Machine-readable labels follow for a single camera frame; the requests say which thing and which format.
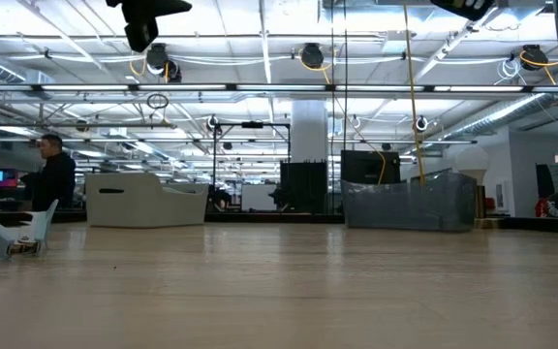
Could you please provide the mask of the white square pillar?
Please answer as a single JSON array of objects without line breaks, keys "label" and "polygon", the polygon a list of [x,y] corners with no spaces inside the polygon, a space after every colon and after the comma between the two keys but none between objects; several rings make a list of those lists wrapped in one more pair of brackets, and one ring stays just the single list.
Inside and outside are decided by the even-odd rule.
[{"label": "white square pillar", "polygon": [[327,158],[327,110],[324,100],[293,100],[291,154],[297,163]]}]

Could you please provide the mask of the black aluminium table frame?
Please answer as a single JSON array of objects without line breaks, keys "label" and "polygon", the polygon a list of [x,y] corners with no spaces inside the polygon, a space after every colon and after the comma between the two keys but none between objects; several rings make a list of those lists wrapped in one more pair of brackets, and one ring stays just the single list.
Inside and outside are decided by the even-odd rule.
[{"label": "black aluminium table frame", "polygon": [[[340,215],[300,213],[208,213],[206,223],[280,223],[280,224],[343,224]],[[523,230],[558,234],[558,218],[494,217],[476,221],[477,227],[489,230]]]}]

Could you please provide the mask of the black equipment box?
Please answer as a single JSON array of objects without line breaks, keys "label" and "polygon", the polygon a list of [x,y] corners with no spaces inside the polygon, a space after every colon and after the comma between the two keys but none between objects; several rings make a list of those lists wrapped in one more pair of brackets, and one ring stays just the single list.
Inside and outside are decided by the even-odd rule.
[{"label": "black equipment box", "polygon": [[342,150],[341,179],[359,184],[399,183],[400,157],[397,152]]},{"label": "black equipment box", "polygon": [[325,212],[328,163],[283,162],[280,166],[279,204],[289,209]]}]

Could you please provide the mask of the long light rail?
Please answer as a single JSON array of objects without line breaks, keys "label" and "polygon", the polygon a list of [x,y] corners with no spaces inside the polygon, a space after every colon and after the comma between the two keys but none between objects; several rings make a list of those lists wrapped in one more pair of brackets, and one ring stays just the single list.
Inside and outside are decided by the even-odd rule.
[{"label": "long light rail", "polygon": [[392,84],[0,84],[0,91],[11,92],[364,92],[364,93],[558,93],[558,85],[392,85]]}]

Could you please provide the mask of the silver ventilation duct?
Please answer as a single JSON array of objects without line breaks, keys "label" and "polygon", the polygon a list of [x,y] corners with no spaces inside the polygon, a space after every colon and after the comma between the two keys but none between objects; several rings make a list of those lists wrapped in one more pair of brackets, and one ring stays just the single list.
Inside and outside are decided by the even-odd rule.
[{"label": "silver ventilation duct", "polygon": [[466,135],[479,135],[494,131],[527,115],[542,111],[558,101],[558,94],[538,93],[514,101],[499,102],[457,123],[438,137],[439,141],[452,141]]}]

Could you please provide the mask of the wooden bulb holder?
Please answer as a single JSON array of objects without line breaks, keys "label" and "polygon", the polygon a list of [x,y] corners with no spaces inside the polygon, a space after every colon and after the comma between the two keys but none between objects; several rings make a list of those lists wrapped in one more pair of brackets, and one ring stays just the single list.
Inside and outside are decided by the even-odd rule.
[{"label": "wooden bulb holder", "polygon": [[476,188],[476,213],[475,227],[483,230],[495,230],[500,227],[498,218],[488,218],[486,208],[485,187],[478,185]]}]

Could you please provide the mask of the black gantry frame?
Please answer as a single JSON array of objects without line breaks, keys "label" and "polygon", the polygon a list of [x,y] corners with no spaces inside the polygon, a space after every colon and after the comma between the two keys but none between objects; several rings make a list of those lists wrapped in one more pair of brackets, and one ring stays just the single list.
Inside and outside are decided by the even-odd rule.
[{"label": "black gantry frame", "polygon": [[212,131],[208,210],[281,211],[278,192],[283,167],[292,161],[291,126],[216,118],[208,126]]}]

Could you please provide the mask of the translucent dark plastic bin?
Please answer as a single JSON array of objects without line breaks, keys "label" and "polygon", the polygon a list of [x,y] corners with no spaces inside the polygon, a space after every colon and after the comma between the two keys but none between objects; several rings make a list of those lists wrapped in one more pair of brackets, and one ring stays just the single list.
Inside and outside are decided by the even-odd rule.
[{"label": "translucent dark plastic bin", "polygon": [[467,232],[476,214],[477,182],[445,173],[419,183],[342,182],[342,205],[350,228]]}]

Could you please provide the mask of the light grey plastic bin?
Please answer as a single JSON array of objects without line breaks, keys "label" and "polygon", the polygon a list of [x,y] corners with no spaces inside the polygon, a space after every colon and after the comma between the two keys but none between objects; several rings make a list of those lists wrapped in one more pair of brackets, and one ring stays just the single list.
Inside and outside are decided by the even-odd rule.
[{"label": "light grey plastic bin", "polygon": [[164,185],[155,174],[88,174],[85,194],[92,227],[166,228],[201,225],[208,186]]}]

